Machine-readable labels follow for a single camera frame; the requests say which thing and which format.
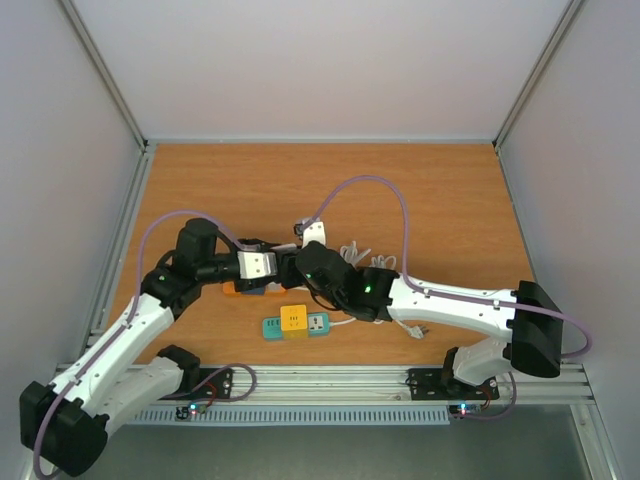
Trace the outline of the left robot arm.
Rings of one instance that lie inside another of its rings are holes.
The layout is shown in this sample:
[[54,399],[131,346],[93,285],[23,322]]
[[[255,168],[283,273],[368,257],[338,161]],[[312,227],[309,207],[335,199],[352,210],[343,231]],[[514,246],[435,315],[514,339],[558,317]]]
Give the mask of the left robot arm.
[[189,398],[201,386],[199,360],[169,346],[131,379],[123,374],[139,354],[198,300],[207,284],[277,275],[272,245],[239,240],[212,217],[196,213],[173,249],[148,273],[119,318],[70,367],[19,396],[20,440],[32,453],[32,476],[77,477],[99,458],[109,438],[144,406],[163,397]]

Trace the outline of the teal power strip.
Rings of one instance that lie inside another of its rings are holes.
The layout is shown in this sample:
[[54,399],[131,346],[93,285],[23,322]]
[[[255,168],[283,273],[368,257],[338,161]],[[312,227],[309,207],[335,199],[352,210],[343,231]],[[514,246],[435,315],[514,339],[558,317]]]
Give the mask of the teal power strip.
[[[327,313],[309,313],[308,337],[322,337],[329,334],[329,316]],[[267,317],[262,320],[262,336],[267,341],[284,340],[280,317]]]

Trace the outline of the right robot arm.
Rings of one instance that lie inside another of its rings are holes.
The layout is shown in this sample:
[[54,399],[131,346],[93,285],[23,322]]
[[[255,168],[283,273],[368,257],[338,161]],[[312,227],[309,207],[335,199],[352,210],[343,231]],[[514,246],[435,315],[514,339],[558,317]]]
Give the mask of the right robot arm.
[[444,390],[463,396],[491,377],[512,371],[556,378],[562,360],[563,321],[545,307],[535,283],[518,290],[473,290],[430,283],[376,267],[354,267],[317,241],[276,255],[276,279],[284,288],[305,286],[332,310],[357,320],[425,320],[475,331],[484,340],[447,353]]

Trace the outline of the yellow plug adapter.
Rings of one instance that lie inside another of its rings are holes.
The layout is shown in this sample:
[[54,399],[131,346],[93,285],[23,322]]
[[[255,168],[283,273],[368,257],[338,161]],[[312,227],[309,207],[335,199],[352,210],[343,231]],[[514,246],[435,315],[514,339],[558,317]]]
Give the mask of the yellow plug adapter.
[[284,340],[307,338],[309,336],[307,307],[304,304],[282,306],[280,329]]

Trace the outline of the white cube socket adapter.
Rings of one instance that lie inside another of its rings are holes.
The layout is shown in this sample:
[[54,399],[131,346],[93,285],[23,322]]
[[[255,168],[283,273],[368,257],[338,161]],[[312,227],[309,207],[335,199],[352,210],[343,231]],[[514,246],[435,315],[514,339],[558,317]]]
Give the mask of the white cube socket adapter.
[[295,243],[280,244],[270,248],[271,251],[276,253],[286,253],[296,251],[297,249],[298,246]]

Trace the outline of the grey white plug adapter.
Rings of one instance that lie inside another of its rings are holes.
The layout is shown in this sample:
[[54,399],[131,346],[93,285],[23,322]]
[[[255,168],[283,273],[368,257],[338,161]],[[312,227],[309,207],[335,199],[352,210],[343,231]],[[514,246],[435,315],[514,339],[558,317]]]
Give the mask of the grey white plug adapter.
[[265,286],[265,293],[269,295],[279,295],[285,292],[286,290],[280,284],[269,283]]

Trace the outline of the blue cube socket adapter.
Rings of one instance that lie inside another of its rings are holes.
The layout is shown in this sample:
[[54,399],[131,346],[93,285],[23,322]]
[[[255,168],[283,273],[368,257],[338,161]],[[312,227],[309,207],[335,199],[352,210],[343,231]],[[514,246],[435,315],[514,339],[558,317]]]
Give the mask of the blue cube socket adapter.
[[257,288],[253,288],[250,290],[246,290],[243,292],[243,295],[258,295],[258,296],[262,296],[266,293],[266,287],[262,286],[262,287],[257,287]]

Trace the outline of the orange power strip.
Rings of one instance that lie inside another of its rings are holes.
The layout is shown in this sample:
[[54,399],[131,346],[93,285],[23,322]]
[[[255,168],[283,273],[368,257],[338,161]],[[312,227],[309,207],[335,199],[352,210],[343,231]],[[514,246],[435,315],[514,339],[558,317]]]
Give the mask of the orange power strip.
[[[246,291],[246,290],[243,290],[243,291],[238,290],[233,282],[227,282],[227,283],[224,283],[222,285],[222,292],[227,296],[258,296],[258,295],[243,295],[244,291]],[[279,296],[279,295],[269,295],[269,294],[265,293],[262,296]]]

